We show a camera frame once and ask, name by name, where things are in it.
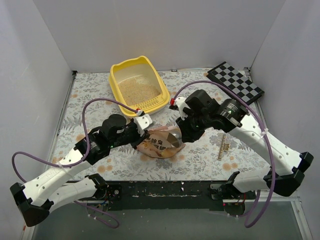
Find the pink cat litter bag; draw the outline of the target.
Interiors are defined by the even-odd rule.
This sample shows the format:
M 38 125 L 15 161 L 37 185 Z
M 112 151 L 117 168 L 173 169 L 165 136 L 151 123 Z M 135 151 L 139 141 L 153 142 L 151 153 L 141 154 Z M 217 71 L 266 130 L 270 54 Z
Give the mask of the pink cat litter bag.
M 149 137 L 137 146 L 137 150 L 151 158 L 171 158 L 186 146 L 184 143 L 178 148 L 171 146 L 167 141 L 167 137 L 169 133 L 173 132 L 181 134 L 180 129 L 174 126 L 162 126 L 150 129 L 148 131 Z

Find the silver metal scoop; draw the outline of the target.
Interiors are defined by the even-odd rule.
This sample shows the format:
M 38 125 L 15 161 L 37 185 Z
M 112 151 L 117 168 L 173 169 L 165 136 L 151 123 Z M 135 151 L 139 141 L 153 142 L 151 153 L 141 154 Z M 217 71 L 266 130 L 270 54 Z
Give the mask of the silver metal scoop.
M 166 140 L 175 148 L 179 148 L 183 143 L 179 132 L 169 132 Z

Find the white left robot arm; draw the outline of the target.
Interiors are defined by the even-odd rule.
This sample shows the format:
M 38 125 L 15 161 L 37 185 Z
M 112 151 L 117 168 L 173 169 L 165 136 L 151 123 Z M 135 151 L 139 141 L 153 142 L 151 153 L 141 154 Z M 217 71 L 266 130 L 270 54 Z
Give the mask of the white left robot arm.
M 25 224 L 36 226 L 54 210 L 80 199 L 106 198 L 109 185 L 98 173 L 76 183 L 68 181 L 107 157 L 113 148 L 128 144 L 136 148 L 149 136 L 147 129 L 152 123 L 148 114 L 136 116 L 129 122 L 120 114 L 112 114 L 77 142 L 57 164 L 33 180 L 13 184 L 10 192 Z

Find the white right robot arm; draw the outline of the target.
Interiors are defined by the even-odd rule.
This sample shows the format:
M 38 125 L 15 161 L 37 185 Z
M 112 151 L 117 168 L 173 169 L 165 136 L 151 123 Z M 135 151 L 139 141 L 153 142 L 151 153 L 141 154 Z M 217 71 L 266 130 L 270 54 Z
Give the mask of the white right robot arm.
M 237 100 L 228 98 L 218 103 L 201 89 L 189 97 L 172 99 L 170 108 L 179 111 L 176 123 L 183 143 L 193 143 L 205 130 L 213 128 L 239 139 L 269 164 L 261 170 L 233 173 L 224 185 L 217 188 L 218 195 L 237 199 L 249 191 L 270 189 L 289 197 L 302 184 L 314 159 L 311 153 L 295 151 L 266 128 L 261 128 Z

